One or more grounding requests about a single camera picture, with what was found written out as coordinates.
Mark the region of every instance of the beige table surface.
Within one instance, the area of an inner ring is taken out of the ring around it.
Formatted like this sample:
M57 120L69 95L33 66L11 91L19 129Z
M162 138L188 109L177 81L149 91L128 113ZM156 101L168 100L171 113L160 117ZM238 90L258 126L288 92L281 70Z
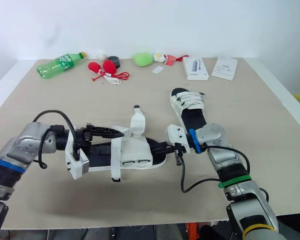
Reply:
M221 124L229 142L245 152L251 176L270 194L277 215L300 213L300 126L251 67L239 59L233 81L210 77L187 81L182 63L136 67L122 60L120 72L130 73L121 85L104 79L91 81L91 60L52 79L36 72L39 60L0 109L0 149L41 111L64 111L74 125L129 126L133 106L140 105L146 118L145 136L165 140L165 129L178 125L170 106L170 92L182 87L206 94L206 120ZM216 59L204 59L209 73ZM49 124L65 124L56 114L41 118ZM91 172L73 180L65 154L44 154L46 170L30 166L6 202L5 229L61 229L202 222L227 219L228 201L216 182L208 182L187 194L180 190L181 167L172 154L167 163L150 170L123 170L114 183L109 171ZM189 186L216 177L206 153L185 157Z

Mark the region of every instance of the black insole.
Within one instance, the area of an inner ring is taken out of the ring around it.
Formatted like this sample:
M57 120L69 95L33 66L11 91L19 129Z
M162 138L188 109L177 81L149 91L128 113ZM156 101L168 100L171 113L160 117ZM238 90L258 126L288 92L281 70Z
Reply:
M151 139L146 138L146 141L150 145L150 148L154 145L157 145L158 142ZM166 155L152 155L152 165L161 164L165 159ZM89 167L105 167L111 165L111 142L105 142L100 144L92 145L92 154L89 159Z
M178 93L183 92L189 91L184 88L175 88L172 90L171 96L175 96ZM184 109L182 111L181 118L188 133L190 129L197 130L207 124L201 109Z

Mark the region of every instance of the green ball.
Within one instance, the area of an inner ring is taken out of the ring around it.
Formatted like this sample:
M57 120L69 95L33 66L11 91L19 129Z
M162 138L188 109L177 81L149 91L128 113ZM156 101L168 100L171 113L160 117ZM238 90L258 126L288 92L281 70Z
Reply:
M138 67L145 67L154 62L152 55L146 52L137 53L132 59Z

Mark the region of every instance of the yellow band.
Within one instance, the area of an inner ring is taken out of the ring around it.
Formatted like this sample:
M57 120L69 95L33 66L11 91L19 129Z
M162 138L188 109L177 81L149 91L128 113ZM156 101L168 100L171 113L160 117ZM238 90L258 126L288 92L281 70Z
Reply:
M266 224L254 224L254 225L251 225L249 227L247 227L243 234L242 234L242 240L245 240L245 237L246 235L252 231L253 229L270 229L270 230L273 230L273 231L276 231L272 226L269 226L269 225L266 225Z

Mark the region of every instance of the white cable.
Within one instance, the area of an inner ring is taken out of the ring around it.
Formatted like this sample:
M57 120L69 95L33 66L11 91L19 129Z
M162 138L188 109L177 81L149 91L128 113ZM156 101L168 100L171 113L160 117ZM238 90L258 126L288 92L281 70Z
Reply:
M111 84L121 84L121 80L116 78L116 77L111 77L110 73L105 73L105 75L103 76L105 78L105 80L107 80L109 83Z

